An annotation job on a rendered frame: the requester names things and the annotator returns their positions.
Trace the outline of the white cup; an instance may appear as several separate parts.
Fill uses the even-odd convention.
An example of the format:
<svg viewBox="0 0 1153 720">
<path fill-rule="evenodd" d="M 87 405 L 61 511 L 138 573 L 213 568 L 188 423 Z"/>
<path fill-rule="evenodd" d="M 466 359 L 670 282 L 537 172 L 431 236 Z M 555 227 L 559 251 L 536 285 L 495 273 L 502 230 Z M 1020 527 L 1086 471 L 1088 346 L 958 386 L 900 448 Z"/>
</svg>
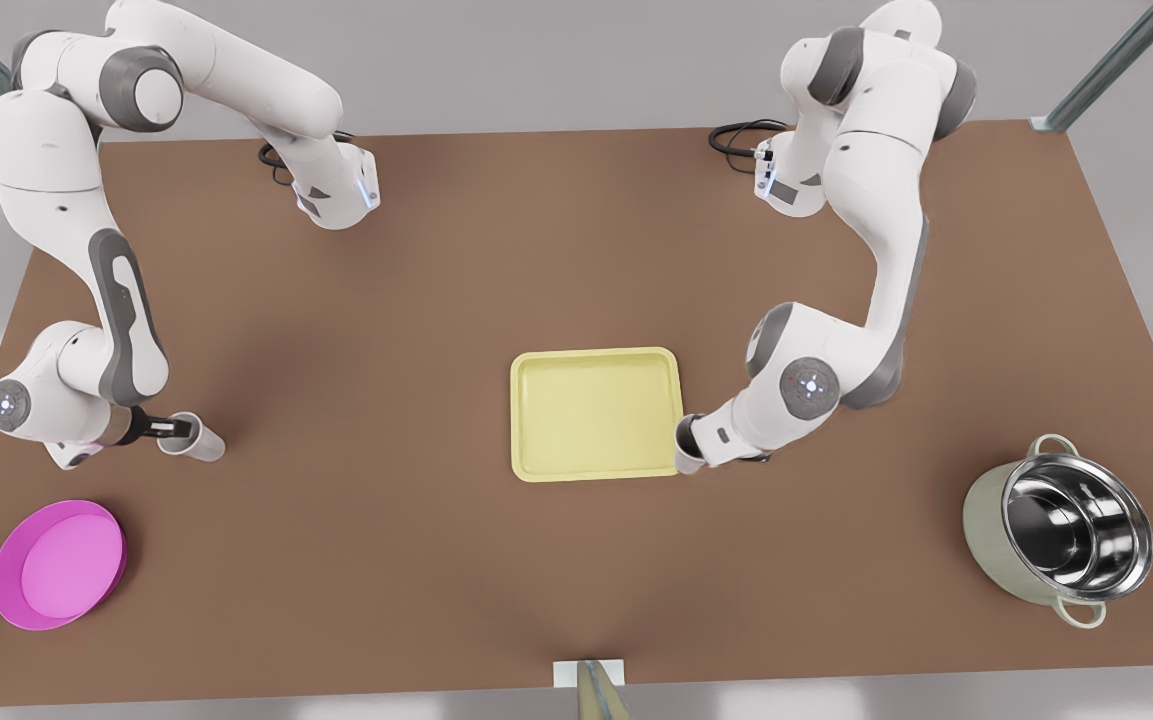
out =
<svg viewBox="0 0 1153 720">
<path fill-rule="evenodd" d="M 193 457 L 198 462 L 218 462 L 225 452 L 225 442 L 193 413 L 169 415 L 172 436 L 156 438 L 157 447 L 169 456 Z"/>
<path fill-rule="evenodd" d="M 675 468 L 678 473 L 691 475 L 696 473 L 700 468 L 704 468 L 707 462 L 704 462 L 703 452 L 701 452 L 698 445 L 694 433 L 692 433 L 692 423 L 695 420 L 704 418 L 704 414 L 689 414 L 676 423 L 675 427 Z"/>
</svg>

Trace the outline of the pale yellow tray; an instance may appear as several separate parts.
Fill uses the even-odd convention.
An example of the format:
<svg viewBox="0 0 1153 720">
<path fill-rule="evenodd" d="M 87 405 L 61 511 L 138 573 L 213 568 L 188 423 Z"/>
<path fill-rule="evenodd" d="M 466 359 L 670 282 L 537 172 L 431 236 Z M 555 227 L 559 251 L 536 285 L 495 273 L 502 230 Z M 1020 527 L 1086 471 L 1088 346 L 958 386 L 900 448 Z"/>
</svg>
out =
<svg viewBox="0 0 1153 720">
<path fill-rule="evenodd" d="M 526 352 L 508 369 L 511 466 L 527 483 L 672 477 L 683 415 L 668 348 Z"/>
</svg>

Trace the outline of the pink plate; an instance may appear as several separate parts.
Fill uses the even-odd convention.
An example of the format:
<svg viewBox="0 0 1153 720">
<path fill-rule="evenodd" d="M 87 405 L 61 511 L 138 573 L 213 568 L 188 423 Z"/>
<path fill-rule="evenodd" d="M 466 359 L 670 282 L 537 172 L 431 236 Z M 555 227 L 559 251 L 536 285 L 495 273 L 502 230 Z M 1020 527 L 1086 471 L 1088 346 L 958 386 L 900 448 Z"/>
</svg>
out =
<svg viewBox="0 0 1153 720">
<path fill-rule="evenodd" d="M 73 623 L 116 588 L 127 539 L 115 516 L 71 498 L 36 510 L 0 547 L 0 616 L 28 630 Z"/>
</svg>

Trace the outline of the green steel pot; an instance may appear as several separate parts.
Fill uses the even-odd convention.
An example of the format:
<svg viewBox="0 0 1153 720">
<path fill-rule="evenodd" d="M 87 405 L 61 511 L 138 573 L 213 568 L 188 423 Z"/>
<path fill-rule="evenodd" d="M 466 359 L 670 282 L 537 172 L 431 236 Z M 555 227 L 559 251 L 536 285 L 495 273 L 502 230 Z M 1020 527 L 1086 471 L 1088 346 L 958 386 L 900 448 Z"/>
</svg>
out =
<svg viewBox="0 0 1153 720">
<path fill-rule="evenodd" d="M 1140 501 L 1055 433 L 974 480 L 963 534 L 998 588 L 1078 629 L 1101 627 L 1108 602 L 1138 591 L 1153 567 L 1153 528 Z"/>
</svg>

